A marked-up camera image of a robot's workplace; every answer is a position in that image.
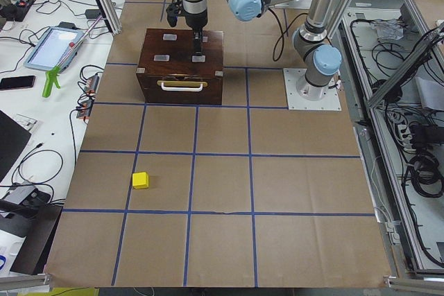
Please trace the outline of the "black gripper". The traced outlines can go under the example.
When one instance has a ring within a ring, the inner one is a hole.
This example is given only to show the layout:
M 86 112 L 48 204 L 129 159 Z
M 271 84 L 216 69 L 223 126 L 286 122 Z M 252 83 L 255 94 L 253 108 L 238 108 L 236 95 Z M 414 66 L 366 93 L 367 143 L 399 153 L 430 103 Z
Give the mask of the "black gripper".
M 193 38 L 193 51 L 194 54 L 202 54 L 203 52 L 203 28 L 208 23 L 208 14 L 207 11 L 203 11 L 198 14 L 192 14 L 189 12 L 185 13 L 185 21 L 188 27 L 193 30 L 194 38 Z

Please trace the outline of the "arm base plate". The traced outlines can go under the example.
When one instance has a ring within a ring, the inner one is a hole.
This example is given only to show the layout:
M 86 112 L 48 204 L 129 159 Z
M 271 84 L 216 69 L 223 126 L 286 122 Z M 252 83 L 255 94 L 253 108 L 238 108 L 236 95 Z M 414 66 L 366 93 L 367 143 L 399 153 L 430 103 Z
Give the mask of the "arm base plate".
M 325 87 L 315 87 L 305 77 L 306 69 L 283 68 L 289 110 L 341 111 L 339 93 L 331 78 Z

